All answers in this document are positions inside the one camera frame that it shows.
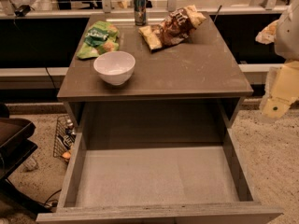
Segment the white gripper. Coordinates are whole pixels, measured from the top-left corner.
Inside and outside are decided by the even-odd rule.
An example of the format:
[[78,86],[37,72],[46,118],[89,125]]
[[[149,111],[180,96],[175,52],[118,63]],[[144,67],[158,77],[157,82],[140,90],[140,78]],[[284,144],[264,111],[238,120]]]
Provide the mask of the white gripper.
[[[272,21],[255,40],[261,44],[275,42],[278,20]],[[284,63],[280,68],[271,67],[265,81],[265,95],[260,103],[262,114],[270,119],[281,118],[299,99],[299,62]]]

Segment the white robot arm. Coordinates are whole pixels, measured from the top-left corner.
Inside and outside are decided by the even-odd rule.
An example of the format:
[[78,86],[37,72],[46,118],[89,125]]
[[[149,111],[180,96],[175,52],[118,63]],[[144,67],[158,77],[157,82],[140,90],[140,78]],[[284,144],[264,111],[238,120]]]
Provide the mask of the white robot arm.
[[293,0],[278,20],[259,32],[255,40],[274,44],[275,53],[285,59],[280,68],[271,68],[266,77],[260,110],[270,119],[281,118],[299,98],[299,0]]

